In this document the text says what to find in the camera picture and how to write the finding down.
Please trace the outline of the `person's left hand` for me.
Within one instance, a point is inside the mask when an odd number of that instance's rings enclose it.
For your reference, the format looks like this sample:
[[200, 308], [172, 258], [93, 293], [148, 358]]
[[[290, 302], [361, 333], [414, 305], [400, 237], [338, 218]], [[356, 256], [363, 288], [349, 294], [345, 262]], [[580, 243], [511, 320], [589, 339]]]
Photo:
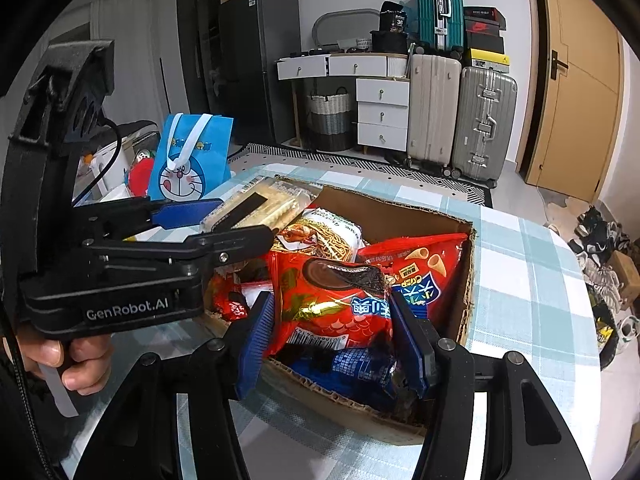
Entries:
[[112, 336], [79, 338], [69, 344], [47, 340], [30, 326], [16, 335], [25, 370], [43, 379], [40, 366], [62, 368], [62, 383], [81, 396], [100, 392], [108, 382], [114, 351]]

